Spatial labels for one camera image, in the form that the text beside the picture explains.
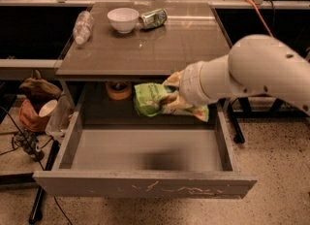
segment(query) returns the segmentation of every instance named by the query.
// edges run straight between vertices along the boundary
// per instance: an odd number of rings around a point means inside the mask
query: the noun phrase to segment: speckled floor
[[[242,200],[58,198],[58,202],[73,224],[310,224],[308,121],[247,119],[240,120],[240,126],[246,144],[233,145],[238,169],[258,178]],[[6,119],[0,131],[12,130]],[[0,136],[0,153],[11,149],[11,137]],[[41,137],[40,145],[46,141]],[[22,149],[0,156],[2,174],[35,169],[38,164]],[[36,193],[35,184],[1,186],[0,224],[28,224]],[[68,224],[48,195],[42,212],[43,219],[36,224]]]

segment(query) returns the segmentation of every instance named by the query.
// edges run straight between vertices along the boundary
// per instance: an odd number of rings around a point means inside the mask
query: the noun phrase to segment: crushed can
[[[143,29],[155,28],[163,25],[167,20],[167,13],[164,9],[157,9],[140,15],[140,22]]]

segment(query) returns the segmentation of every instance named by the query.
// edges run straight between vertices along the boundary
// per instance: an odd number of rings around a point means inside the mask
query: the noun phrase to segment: scuff mark
[[[158,183],[159,183],[159,181],[156,181],[156,182],[152,183],[151,185],[147,186],[147,189],[145,191],[150,191]]]
[[[209,192],[210,192],[210,189],[202,190],[202,189],[199,189],[199,188],[195,188],[195,187],[194,188],[190,188],[190,187],[186,187],[186,186],[183,186],[183,187],[175,189],[175,190],[169,190],[169,189],[164,189],[164,188],[162,188],[162,190],[163,191],[169,191],[169,192],[176,192],[176,191],[181,191],[181,190],[187,190],[191,194],[206,194],[206,195],[208,195]]]
[[[141,187],[135,186],[134,184],[132,186],[134,189],[141,190]]]
[[[214,196],[211,199],[242,199],[240,195],[221,195],[221,196]]]

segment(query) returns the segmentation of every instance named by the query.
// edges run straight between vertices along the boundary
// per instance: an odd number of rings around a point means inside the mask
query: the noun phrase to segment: open drawer
[[[243,198],[256,179],[236,171],[221,107],[210,116],[138,116],[88,82],[52,170],[33,178],[52,196]]]

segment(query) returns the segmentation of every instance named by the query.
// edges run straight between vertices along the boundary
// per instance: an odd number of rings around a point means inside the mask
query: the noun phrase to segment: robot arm
[[[251,35],[228,55],[187,66],[179,94],[197,107],[222,98],[266,94],[310,115],[310,64],[272,37]]]

